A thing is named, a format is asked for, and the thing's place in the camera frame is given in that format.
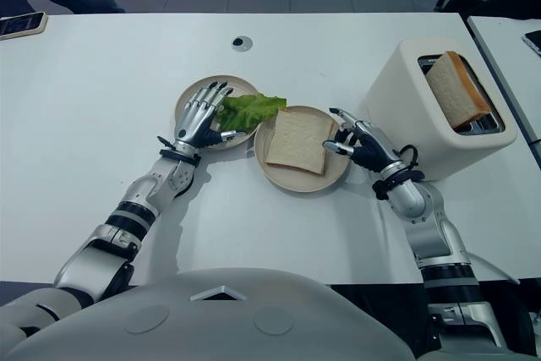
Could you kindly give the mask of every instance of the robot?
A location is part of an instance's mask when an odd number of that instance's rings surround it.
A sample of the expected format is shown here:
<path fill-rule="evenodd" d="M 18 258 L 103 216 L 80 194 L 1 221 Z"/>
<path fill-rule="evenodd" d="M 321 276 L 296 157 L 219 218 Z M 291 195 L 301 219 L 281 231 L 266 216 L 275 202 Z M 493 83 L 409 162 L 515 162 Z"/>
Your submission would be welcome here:
<path fill-rule="evenodd" d="M 338 293 L 283 271 L 191 271 L 128 288 L 152 223 L 190 188 L 199 150 L 244 135 L 210 128 L 231 91 L 215 82 L 194 94 L 175 140 L 159 138 L 161 157 L 63 266 L 54 287 L 0 308 L 1 360 L 415 359 L 405 342 Z M 422 359 L 534 359 L 507 349 L 441 194 L 414 169 L 414 148 L 407 164 L 371 123 L 331 112 L 344 122 L 324 147 L 376 173 L 377 199 L 403 220 L 440 328 L 441 349 Z"/>

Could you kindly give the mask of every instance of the toast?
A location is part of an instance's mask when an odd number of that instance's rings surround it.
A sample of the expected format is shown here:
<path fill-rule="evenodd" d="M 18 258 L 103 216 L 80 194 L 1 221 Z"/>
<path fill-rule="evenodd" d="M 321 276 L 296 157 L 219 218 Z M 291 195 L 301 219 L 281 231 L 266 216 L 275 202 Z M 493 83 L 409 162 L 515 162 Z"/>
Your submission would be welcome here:
<path fill-rule="evenodd" d="M 490 113 L 489 103 L 470 79 L 456 52 L 447 51 L 438 58 L 426 80 L 452 128 Z"/>
<path fill-rule="evenodd" d="M 280 110 L 265 162 L 317 175 L 325 173 L 325 149 L 333 121 L 303 112 Z"/>

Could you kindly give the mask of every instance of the black band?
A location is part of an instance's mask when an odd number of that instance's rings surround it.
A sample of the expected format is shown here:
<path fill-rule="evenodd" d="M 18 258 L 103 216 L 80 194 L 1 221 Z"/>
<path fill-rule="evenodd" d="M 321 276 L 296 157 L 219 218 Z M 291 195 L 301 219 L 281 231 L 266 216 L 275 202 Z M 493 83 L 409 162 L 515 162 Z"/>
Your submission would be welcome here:
<path fill-rule="evenodd" d="M 455 304 L 465 302 L 483 302 L 483 295 L 478 285 L 454 287 L 430 287 L 426 293 L 431 304 Z"/>
<path fill-rule="evenodd" d="M 139 205 L 134 202 L 120 202 L 120 205 L 117 207 L 117 211 L 128 211 L 133 213 L 136 216 L 139 216 L 145 222 L 149 223 L 149 226 L 152 226 L 152 223 L 156 220 L 156 216 L 146 207 Z"/>
<path fill-rule="evenodd" d="M 140 241 L 146 236 L 146 228 L 137 221 L 129 217 L 113 215 L 107 218 L 106 224 L 122 228 L 127 232 L 131 232 Z"/>
<path fill-rule="evenodd" d="M 191 156 L 185 156 L 184 154 L 180 154 L 178 151 L 160 150 L 160 155 L 166 158 L 171 158 L 175 161 L 186 162 L 187 164 L 193 165 L 194 167 L 197 167 L 199 165 L 199 161 L 201 161 L 201 157 L 197 154 L 195 154 L 192 158 Z"/>
<path fill-rule="evenodd" d="M 439 286 L 426 287 L 429 302 L 432 304 L 483 301 L 483 295 L 479 285 L 475 284 L 477 280 L 470 265 L 434 265 L 423 268 L 421 274 L 425 282 L 438 281 Z"/>
<path fill-rule="evenodd" d="M 385 181 L 377 181 L 372 185 L 372 189 L 378 200 L 388 200 L 389 196 L 387 195 L 387 192 L 406 182 L 408 179 L 411 179 L 413 182 L 422 181 L 424 179 L 424 174 L 421 171 L 399 171 L 392 174 Z"/>
<path fill-rule="evenodd" d="M 474 278 L 472 267 L 464 264 L 435 265 L 421 270 L 425 281 L 450 278 Z"/>

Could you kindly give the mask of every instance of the metal joint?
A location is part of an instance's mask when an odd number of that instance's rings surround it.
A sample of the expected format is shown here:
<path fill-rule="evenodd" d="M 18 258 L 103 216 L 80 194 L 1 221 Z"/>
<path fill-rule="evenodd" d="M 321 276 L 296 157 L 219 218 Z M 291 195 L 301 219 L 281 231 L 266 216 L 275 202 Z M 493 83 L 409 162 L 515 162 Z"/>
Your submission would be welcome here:
<path fill-rule="evenodd" d="M 101 300 L 115 275 L 129 261 L 101 249 L 85 247 L 58 273 L 54 287 L 71 287 L 88 293 L 95 302 Z"/>

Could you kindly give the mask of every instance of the white toaster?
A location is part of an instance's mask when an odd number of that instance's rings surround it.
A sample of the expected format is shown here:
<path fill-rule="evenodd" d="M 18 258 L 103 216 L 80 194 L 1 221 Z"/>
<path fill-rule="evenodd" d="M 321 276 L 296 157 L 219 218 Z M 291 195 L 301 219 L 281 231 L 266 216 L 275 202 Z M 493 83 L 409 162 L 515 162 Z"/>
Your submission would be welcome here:
<path fill-rule="evenodd" d="M 457 52 L 492 113 L 454 130 L 425 79 L 445 51 Z M 372 84 L 362 109 L 396 148 L 414 145 L 428 180 L 450 176 L 516 138 L 516 123 L 488 68 L 459 42 L 445 37 L 401 42 Z"/>

